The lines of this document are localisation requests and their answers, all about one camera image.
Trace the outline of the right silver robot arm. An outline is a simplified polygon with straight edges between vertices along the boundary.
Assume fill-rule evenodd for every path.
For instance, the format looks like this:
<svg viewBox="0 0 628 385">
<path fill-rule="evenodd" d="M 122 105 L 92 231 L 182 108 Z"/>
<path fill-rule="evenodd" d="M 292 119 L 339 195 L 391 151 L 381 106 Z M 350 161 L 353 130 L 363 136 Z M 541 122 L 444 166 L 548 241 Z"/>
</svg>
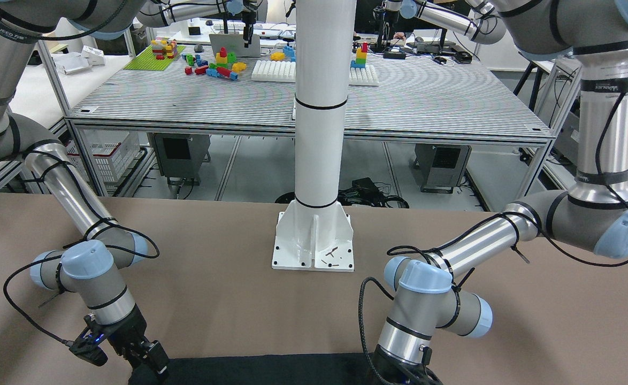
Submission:
<svg viewBox="0 0 628 385">
<path fill-rule="evenodd" d="M 144 5 L 145 1 L 0 1 L 0 163 L 23 163 L 30 172 L 26 182 L 46 188 L 81 234 L 74 243 L 45 252 L 25 267 L 38 287 L 58 295 L 75 292 L 89 310 L 86 326 L 76 338 L 47 335 L 95 366 L 106 363 L 101 344 L 108 342 L 133 369 L 145 366 L 157 383 L 163 383 L 170 360 L 160 341 L 146 337 L 145 318 L 121 275 L 126 266 L 157 258 L 157 245 L 108 212 L 57 136 L 9 110 L 36 44 L 54 40 L 60 20 L 79 30 L 73 39 L 92 34 L 118 37 Z"/>
</svg>

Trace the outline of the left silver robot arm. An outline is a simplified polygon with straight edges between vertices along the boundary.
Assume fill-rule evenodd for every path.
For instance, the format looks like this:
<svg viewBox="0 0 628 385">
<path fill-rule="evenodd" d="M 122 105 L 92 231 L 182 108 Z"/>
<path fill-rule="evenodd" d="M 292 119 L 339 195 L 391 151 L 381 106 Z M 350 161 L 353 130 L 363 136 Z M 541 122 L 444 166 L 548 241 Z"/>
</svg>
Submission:
<svg viewBox="0 0 628 385">
<path fill-rule="evenodd" d="M 529 60 L 572 53 L 580 97 L 574 184 L 567 190 L 530 187 L 545 153 L 536 155 L 529 182 L 515 201 L 431 249 L 399 245 L 384 270 L 393 305 L 375 351 L 367 348 L 360 287 L 359 334 L 370 384 L 439 384 L 429 368 L 432 336 L 445 330 L 468 338 L 487 334 L 490 305 L 463 289 L 476 266 L 519 243 L 544 237 L 628 264 L 628 1 L 485 1 L 473 9 L 496 29 L 506 28 Z"/>
</svg>

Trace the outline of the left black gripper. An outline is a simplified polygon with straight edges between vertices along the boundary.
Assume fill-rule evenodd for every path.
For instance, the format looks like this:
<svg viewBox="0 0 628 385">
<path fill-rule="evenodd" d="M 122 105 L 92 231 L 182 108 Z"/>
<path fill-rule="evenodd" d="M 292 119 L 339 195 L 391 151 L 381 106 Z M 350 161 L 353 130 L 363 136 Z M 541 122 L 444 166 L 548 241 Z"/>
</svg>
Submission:
<svg viewBox="0 0 628 385">
<path fill-rule="evenodd" d="M 370 355 L 371 384 L 442 384 L 440 378 L 428 367 L 432 349 L 425 348 L 419 355 L 418 364 L 405 363 L 378 346 Z"/>
</svg>

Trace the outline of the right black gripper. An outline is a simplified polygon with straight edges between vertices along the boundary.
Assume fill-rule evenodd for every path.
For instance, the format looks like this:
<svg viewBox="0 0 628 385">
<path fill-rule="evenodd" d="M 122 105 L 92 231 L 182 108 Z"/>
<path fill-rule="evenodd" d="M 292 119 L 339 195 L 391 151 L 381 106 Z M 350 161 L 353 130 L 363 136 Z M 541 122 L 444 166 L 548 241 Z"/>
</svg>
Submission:
<svg viewBox="0 0 628 385">
<path fill-rule="evenodd" d="M 140 307 L 134 305 L 131 313 L 121 321 L 104 326 L 96 322 L 93 314 L 83 317 L 85 328 L 72 341 L 69 351 L 75 356 L 95 366 L 107 362 L 107 356 L 99 346 L 108 341 L 115 353 L 123 356 L 133 369 L 146 365 L 156 375 L 158 382 L 165 382 L 169 377 L 170 359 L 160 341 L 145 337 L 146 321 Z"/>
</svg>

